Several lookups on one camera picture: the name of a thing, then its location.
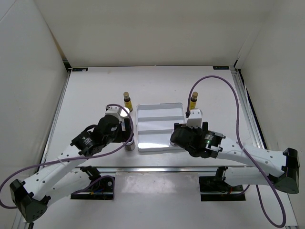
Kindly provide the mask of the dark spice jar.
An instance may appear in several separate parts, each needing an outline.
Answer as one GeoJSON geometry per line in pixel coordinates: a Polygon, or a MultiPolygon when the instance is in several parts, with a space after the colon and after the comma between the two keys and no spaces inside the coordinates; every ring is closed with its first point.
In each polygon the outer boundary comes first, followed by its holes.
{"type": "Polygon", "coordinates": [[[125,148],[126,151],[133,151],[135,149],[134,139],[132,139],[130,142],[126,143],[124,148],[125,148]]]}

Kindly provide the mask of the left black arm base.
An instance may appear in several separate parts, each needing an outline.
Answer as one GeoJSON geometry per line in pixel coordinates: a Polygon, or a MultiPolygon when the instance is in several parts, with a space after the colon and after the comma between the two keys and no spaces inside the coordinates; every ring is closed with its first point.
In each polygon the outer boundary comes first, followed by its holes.
{"type": "Polygon", "coordinates": [[[103,175],[97,168],[81,167],[81,172],[88,175],[90,187],[84,191],[71,194],[74,200],[114,200],[115,177],[103,175]]]}

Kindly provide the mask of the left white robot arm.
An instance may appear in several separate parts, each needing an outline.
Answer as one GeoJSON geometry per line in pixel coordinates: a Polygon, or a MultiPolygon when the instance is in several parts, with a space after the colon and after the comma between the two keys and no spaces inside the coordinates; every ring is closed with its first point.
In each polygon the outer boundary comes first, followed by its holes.
{"type": "Polygon", "coordinates": [[[133,121],[129,115],[121,117],[107,114],[96,125],[90,125],[72,139],[58,160],[48,162],[36,174],[10,183],[11,198],[27,223],[39,219],[48,207],[70,194],[91,192],[99,189],[101,181],[110,176],[101,176],[92,166],[81,167],[93,155],[110,143],[126,145],[133,137],[133,121]]]}

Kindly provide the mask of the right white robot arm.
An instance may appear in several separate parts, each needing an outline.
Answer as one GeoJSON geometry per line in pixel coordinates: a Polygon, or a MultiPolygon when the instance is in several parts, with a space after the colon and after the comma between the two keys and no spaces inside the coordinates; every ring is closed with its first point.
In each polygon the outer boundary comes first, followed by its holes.
{"type": "Polygon", "coordinates": [[[207,127],[207,122],[202,127],[175,123],[171,142],[192,157],[226,159],[247,166],[238,170],[218,168],[214,178],[214,186],[218,190],[224,191],[230,186],[241,184],[271,183],[276,190],[284,193],[299,192],[300,163],[297,150],[287,148],[284,151],[272,151],[249,145],[241,146],[238,141],[209,131],[207,127]]]}

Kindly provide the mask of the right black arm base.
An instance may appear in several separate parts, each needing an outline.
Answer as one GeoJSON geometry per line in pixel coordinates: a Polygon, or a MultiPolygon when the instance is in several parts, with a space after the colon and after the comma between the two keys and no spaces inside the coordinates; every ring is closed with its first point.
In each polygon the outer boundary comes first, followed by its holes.
{"type": "Polygon", "coordinates": [[[228,167],[219,167],[214,176],[199,176],[199,188],[202,202],[246,201],[242,185],[231,186],[225,183],[225,171],[228,167]]]}

